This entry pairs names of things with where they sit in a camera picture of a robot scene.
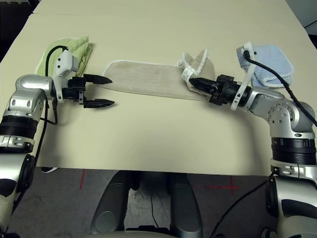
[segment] red tape mark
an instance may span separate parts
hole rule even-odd
[[[230,186],[233,187],[233,178],[231,175],[229,176],[229,178],[230,178]]]
[[[219,189],[231,189],[236,190],[240,189],[240,186],[217,186],[217,185],[194,185],[194,188],[219,188]]]
[[[84,183],[85,173],[86,173],[86,169],[83,169],[83,173],[82,173],[81,179],[80,179],[79,190],[82,190],[82,189],[83,189],[83,183]]]

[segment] table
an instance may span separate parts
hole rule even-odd
[[[196,55],[208,48],[216,74],[235,76],[237,81],[245,75],[237,47],[247,41],[275,44],[294,65],[294,93],[317,108],[317,51],[283,0],[77,0],[76,7],[73,0],[62,2],[42,0],[1,62],[1,112],[16,79],[34,73],[52,41],[84,35],[93,44],[86,73],[101,74],[118,59],[176,64],[182,52]],[[260,118],[204,102],[97,85],[88,86],[87,97],[116,104],[104,109],[60,104],[60,123],[48,125],[38,166],[269,174],[269,128]]]

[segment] beige towel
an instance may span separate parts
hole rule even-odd
[[[111,79],[113,83],[101,86],[128,93],[206,101],[204,95],[189,90],[182,79],[184,67],[188,65],[192,70],[199,70],[199,75],[193,74],[192,77],[215,79],[213,63],[209,58],[204,58],[206,54],[208,52],[204,50],[195,59],[189,54],[183,54],[178,66],[116,60],[111,62],[103,73],[103,76]]]

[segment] white bracket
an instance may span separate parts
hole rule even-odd
[[[251,42],[246,43],[243,46],[242,50],[243,51],[249,51],[250,58],[252,60],[255,60],[254,51],[253,51],[253,47],[252,47]],[[253,76],[253,74],[255,72],[255,69],[256,69],[256,65],[250,63],[249,67],[248,67],[247,74],[244,77],[244,80],[243,80],[242,84],[240,85],[240,88],[239,88],[239,90],[238,90],[238,92],[237,92],[236,96],[234,97],[234,100],[233,100],[233,102],[231,104],[231,107],[230,107],[231,110],[235,111],[237,109],[238,104],[240,102],[240,99],[242,98],[242,95],[243,95],[244,91],[246,90],[247,86],[249,85],[249,83],[251,81],[251,78],[252,78],[252,76]]]
[[[78,59],[73,54],[64,50],[54,64],[53,82],[56,90],[57,101],[63,103],[62,88],[66,88],[68,79],[75,76],[78,71]]]

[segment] light green towel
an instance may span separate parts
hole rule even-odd
[[[78,59],[78,71],[76,72],[76,76],[81,76],[85,66],[88,62],[90,53],[92,51],[91,44],[88,42],[88,36],[82,38],[62,38],[53,43],[46,49],[41,61],[39,62],[35,73],[41,76],[45,76],[45,63],[46,57],[49,51],[55,46],[67,46],[68,50],[73,53],[73,55]],[[53,75],[53,67],[55,61],[61,54],[61,49],[57,49],[53,52],[50,57],[50,65],[49,65],[49,76]]]

